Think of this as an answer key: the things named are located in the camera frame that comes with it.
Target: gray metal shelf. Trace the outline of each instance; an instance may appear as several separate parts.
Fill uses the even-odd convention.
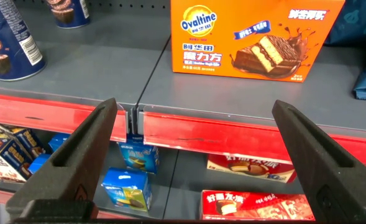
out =
[[[271,109],[283,100],[334,134],[366,138],[366,101],[351,92],[365,65],[361,49],[323,47],[304,83],[187,75],[172,72],[169,43],[139,110],[275,126]],[[142,113],[138,125],[142,133]]]
[[[128,2],[89,1],[89,25],[60,29],[43,1],[17,0],[47,66],[26,80],[0,81],[0,94],[92,106],[115,97],[131,116],[170,36],[170,23],[164,1],[154,8],[153,0],[134,7]]]
[[[116,143],[110,142],[110,148],[106,160],[104,161],[104,168],[101,171],[96,193],[94,195],[94,203],[100,210],[125,215],[136,218],[155,218],[163,219],[167,198],[169,194],[170,184],[172,182],[173,170],[177,158],[178,151],[176,150],[160,150],[160,167],[157,175],[149,174],[151,188],[152,188],[152,203],[150,211],[141,212],[126,208],[116,207],[109,199],[106,191],[101,186],[106,171],[110,167],[126,168],[125,162],[122,158],[120,150]],[[6,192],[15,192],[21,188],[21,184],[0,183],[0,190]]]
[[[298,179],[289,184],[208,170],[207,154],[180,150],[165,212],[165,219],[199,218],[202,190],[303,194]]]

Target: lower shelf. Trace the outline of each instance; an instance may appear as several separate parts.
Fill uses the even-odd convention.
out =
[[[101,171],[94,202],[99,207],[99,218],[154,218],[163,219],[170,184],[173,177],[173,170],[177,157],[177,150],[160,150],[160,167],[157,175],[149,174],[152,188],[152,203],[149,212],[141,212],[126,208],[115,207],[107,193],[101,186],[101,182],[110,167],[126,168],[122,155],[115,142],[110,142],[110,148],[104,168]],[[13,193],[21,188],[21,184],[8,184],[0,182],[0,203],[6,203]]]
[[[303,194],[298,179],[290,184],[284,184],[255,177],[208,170],[206,168],[207,161],[207,154],[179,151],[165,211],[165,219],[199,219],[202,190]]]

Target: orange snack box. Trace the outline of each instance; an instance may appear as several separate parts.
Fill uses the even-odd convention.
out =
[[[172,0],[173,71],[303,82],[343,4]]]

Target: blue cylindrical container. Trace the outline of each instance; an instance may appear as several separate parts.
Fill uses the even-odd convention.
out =
[[[31,77],[46,66],[12,0],[0,0],[0,80]]]
[[[77,28],[90,22],[86,0],[47,0],[47,3],[61,28]]]

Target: red shelf edge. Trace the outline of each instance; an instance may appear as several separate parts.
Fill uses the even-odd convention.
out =
[[[277,127],[144,112],[144,143],[291,163]],[[366,165],[366,139],[330,134]]]
[[[0,190],[0,203],[2,204],[6,204],[6,202],[13,196],[13,193],[11,192],[5,192]],[[111,213],[111,212],[105,212],[100,210],[98,212],[98,216],[97,218],[123,218],[123,219],[128,219],[128,218],[133,218],[133,217],[128,217],[125,215],[118,215],[115,213]]]
[[[0,95],[0,123],[26,128],[72,133],[94,109],[75,103]],[[118,111],[112,141],[126,142],[126,116],[126,111]]]

